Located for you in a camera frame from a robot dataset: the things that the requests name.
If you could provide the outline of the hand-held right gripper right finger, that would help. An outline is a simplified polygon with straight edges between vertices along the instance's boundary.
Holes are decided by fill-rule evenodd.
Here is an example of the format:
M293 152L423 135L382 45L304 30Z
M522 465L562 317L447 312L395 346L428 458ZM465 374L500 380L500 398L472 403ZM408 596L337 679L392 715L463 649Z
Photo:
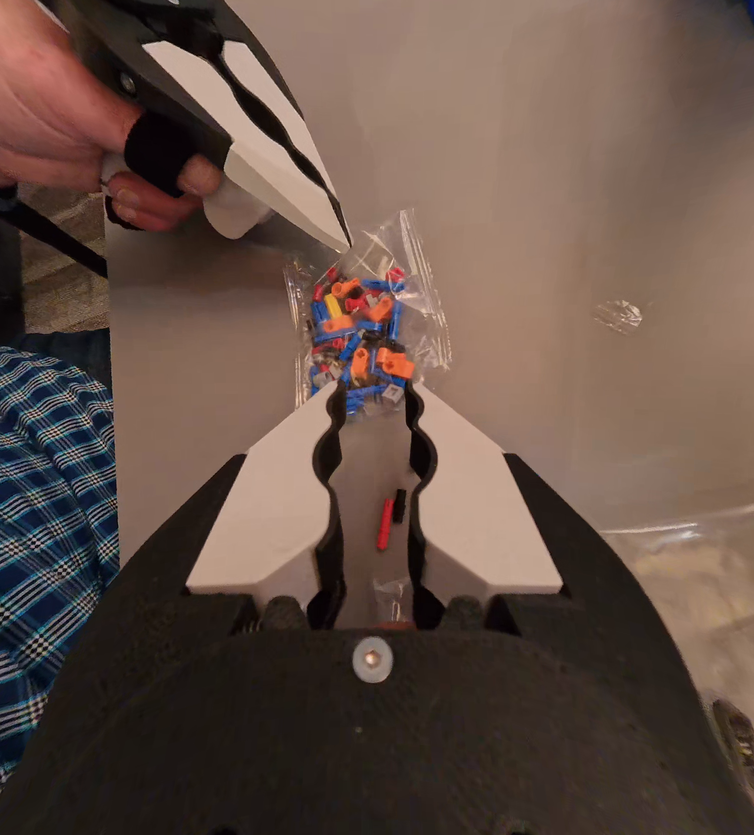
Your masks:
M563 580L506 454L423 385L405 392L410 466L420 482L408 515L415 590L443 606L458 597L553 595Z

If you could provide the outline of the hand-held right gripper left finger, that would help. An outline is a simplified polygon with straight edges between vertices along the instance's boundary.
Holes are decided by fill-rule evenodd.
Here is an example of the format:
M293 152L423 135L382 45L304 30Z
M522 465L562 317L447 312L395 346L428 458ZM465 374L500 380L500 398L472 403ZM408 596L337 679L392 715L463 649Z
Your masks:
M278 597L301 610L342 577L330 545L339 527L330 476L341 462L346 391L329 383L253 444L186 587L194 595L248 595L258 610Z

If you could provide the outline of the black lego part in bag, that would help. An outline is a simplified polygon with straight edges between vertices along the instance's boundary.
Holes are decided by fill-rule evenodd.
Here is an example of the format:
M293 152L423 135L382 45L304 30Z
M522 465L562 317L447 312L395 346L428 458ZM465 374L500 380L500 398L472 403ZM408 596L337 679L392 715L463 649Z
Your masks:
M746 714L724 698L714 699L711 712L728 763L754 807L754 726Z

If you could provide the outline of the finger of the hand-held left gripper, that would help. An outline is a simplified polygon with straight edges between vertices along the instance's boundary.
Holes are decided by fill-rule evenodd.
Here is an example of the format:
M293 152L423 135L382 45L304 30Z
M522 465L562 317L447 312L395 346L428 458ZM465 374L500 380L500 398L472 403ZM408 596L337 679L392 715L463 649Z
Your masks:
M235 239L253 211L250 203L266 204L315 240L343 253L351 247L330 197L313 166L288 141L270 110L248 92L225 64L224 44L216 40L195 55L167 41L144 50L211 117L228 136L224 179L204 209L221 235Z
M328 193L341 229L346 235L347 244L350 245L350 230L335 189L298 107L288 98L246 43L225 43L224 60L236 80L270 110L287 133L289 143L316 170L320 184Z

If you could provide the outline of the blue plaid shirt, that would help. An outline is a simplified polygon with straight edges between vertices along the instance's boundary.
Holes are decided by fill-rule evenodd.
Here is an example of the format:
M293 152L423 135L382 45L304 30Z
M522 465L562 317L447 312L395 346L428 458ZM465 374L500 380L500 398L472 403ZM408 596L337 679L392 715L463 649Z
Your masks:
M0 347L0 793L120 570L106 371Z

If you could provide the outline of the small zip bag of lego pieces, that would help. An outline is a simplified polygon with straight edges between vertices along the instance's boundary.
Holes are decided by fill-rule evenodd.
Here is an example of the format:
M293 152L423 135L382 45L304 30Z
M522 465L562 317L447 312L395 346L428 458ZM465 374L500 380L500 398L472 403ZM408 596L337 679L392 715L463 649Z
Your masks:
M341 384L349 420L401 408L453 362L445 311L414 209L361 230L344 254L284 266L297 350L295 406Z

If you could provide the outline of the crumpled clear plastic piece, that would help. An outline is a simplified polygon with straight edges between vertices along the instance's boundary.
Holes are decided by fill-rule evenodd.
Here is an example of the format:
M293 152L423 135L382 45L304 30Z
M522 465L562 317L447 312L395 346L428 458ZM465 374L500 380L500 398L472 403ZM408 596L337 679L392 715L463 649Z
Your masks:
M375 622L381 627L413 624L413 589L409 577L374 579Z

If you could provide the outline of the torn clear plastic scrap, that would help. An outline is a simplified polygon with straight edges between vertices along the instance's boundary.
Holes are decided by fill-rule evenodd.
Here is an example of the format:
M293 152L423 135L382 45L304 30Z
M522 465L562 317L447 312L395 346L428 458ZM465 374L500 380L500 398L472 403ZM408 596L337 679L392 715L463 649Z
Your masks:
M591 316L601 325L624 336L635 334L643 321L641 309L623 299L598 303L592 308Z

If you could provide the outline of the black metal bar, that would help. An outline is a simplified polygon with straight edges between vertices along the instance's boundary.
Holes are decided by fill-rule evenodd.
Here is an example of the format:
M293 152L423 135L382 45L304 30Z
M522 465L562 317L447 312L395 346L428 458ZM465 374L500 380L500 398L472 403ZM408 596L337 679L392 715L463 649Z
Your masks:
M106 279L107 260L89 246L63 231L58 225L29 205L17 202L9 210L0 210L0 218L18 231L38 240L78 265Z

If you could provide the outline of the large clear plastic bag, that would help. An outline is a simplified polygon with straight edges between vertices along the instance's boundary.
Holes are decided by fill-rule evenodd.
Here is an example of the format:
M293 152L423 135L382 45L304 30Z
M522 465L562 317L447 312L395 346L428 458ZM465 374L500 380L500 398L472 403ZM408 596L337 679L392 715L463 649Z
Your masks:
M724 698L754 726L754 504L601 534L653 600L708 714Z

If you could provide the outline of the person's left hand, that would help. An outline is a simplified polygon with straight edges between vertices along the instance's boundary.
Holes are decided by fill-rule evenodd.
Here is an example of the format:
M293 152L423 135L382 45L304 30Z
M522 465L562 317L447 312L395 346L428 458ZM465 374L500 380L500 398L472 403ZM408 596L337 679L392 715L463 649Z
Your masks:
M36 2L0 1L0 189L105 188L119 219L172 230L217 192L223 175L195 155L177 177L178 197L126 171L103 185L105 157L123 153L141 115L81 63L68 34Z

